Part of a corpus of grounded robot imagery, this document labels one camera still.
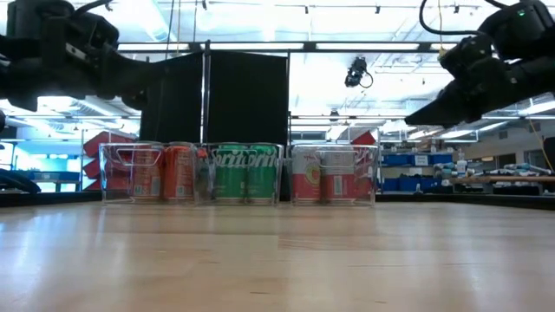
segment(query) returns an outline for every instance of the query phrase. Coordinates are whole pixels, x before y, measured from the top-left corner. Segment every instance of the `clear plastic bin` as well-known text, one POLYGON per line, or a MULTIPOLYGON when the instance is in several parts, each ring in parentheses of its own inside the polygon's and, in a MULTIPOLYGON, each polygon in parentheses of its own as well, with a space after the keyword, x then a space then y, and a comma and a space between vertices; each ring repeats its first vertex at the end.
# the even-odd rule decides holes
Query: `clear plastic bin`
POLYGON ((295 145, 287 154, 294 205, 375 204, 377 146, 295 145))
POLYGON ((197 204, 199 155, 195 145, 108 143, 99 150, 104 202, 197 204))
POLYGON ((276 205, 284 147, 269 143, 199 145, 202 205, 276 205))

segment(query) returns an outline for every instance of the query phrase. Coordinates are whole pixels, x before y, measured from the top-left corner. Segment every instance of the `red can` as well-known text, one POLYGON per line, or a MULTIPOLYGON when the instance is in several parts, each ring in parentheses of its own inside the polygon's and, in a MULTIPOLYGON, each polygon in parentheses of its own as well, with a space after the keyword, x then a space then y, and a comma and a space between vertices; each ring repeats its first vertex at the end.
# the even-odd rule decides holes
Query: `red can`
POLYGON ((132 148, 131 197, 160 197, 164 147, 159 142, 139 142, 132 148))
POLYGON ((295 147, 292 152, 292 198, 300 203, 318 202, 321 198, 320 159, 315 147, 295 147))
POLYGON ((355 158, 352 147, 326 147, 322 158, 322 193, 327 201, 356 200, 355 158))
POLYGON ((195 147, 190 143, 172 142, 165 152, 165 199, 194 199, 195 147))

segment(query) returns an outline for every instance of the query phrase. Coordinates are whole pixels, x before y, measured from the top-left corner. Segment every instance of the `soda can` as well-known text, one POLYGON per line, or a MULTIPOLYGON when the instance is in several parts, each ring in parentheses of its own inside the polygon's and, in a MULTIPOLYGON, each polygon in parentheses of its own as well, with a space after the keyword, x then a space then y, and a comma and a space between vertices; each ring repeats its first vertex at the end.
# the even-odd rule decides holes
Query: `soda can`
POLYGON ((195 147, 186 142, 171 142, 164 152, 164 198, 194 200, 195 147))
POLYGON ((323 199, 332 203, 355 201, 355 150, 352 147, 326 147, 319 153, 323 199))
POLYGON ((215 151, 215 197, 224 203, 244 203, 246 191, 247 147, 236 144, 220 145, 215 151))
POLYGON ((316 147, 299 146, 292 151, 292 198, 300 203, 317 203, 321 199, 320 158, 316 147))
POLYGON ((248 151, 247 198, 254 204, 274 204, 278 170, 278 149, 253 145, 248 151))
POLYGON ((131 160, 131 198, 159 199, 164 147, 159 142, 138 143, 131 160))

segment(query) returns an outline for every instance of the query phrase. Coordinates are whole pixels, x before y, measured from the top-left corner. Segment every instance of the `table surface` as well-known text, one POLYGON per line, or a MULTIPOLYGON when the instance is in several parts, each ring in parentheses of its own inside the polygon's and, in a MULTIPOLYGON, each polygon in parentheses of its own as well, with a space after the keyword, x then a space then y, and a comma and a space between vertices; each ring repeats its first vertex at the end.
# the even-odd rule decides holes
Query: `table surface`
POLYGON ((548 211, 0 210, 1 311, 553 311, 553 262, 548 211))

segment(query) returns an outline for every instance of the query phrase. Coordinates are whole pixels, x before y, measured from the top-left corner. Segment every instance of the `green soda can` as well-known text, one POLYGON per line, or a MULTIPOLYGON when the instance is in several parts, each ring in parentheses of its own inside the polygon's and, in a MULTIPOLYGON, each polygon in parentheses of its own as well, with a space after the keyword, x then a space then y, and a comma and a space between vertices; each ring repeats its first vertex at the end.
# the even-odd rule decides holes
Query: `green soda can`
POLYGON ((253 145, 249 150, 247 198, 255 204, 273 204, 276 194, 278 150, 253 145))
POLYGON ((215 195, 220 202, 245 202, 248 153, 246 146, 220 145, 216 150, 215 195))

